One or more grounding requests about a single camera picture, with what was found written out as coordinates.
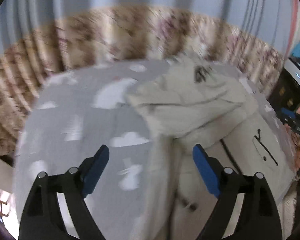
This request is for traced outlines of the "beige hooded jacket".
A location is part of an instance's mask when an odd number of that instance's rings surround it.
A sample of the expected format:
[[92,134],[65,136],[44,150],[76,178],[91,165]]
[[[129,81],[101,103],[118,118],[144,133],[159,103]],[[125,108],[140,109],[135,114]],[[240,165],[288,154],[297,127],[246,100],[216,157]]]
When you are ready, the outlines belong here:
[[224,166],[249,176],[262,172],[282,235],[291,234],[296,194],[290,135],[261,93],[221,70],[226,66],[180,55],[166,74],[128,95],[153,139],[145,209],[132,239],[195,239],[207,222],[217,199],[192,159],[196,144]]

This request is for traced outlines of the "dark cabinet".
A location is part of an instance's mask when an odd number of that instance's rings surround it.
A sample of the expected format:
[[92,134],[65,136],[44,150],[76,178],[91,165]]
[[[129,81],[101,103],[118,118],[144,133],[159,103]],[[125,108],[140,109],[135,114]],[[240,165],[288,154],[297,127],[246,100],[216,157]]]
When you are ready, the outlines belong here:
[[286,60],[268,102],[276,113],[282,108],[296,112],[300,107],[300,58]]

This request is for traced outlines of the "grey animal print bedsheet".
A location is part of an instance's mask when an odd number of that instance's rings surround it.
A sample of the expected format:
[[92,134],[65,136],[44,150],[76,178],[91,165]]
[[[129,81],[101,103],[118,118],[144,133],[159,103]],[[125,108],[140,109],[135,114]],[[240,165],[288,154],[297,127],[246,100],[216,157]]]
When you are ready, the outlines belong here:
[[[87,208],[106,239],[136,239],[143,220],[146,170],[152,139],[143,118],[125,100],[125,94],[154,80],[170,68],[168,61],[123,61],[106,63],[57,74],[47,79],[34,110],[26,120],[18,141],[13,193],[18,222],[39,172],[61,174],[79,166],[107,145],[110,158],[93,193],[85,199]],[[258,101],[259,111],[279,144],[289,140],[274,111],[256,86],[236,67],[213,62],[212,68],[237,79]],[[172,239],[194,239],[199,222],[206,222],[216,198],[200,179],[190,153],[185,155],[180,178],[183,198],[197,203],[194,212],[177,201]],[[279,182],[278,204],[283,239],[292,233],[296,204],[291,174]]]

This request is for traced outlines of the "blue floral curtain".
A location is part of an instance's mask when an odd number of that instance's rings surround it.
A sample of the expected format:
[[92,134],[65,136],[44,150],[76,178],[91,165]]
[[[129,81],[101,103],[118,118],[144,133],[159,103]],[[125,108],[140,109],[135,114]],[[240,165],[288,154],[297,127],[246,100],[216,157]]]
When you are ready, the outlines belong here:
[[183,50],[233,63],[269,94],[300,41],[300,0],[3,0],[0,155],[48,77]]

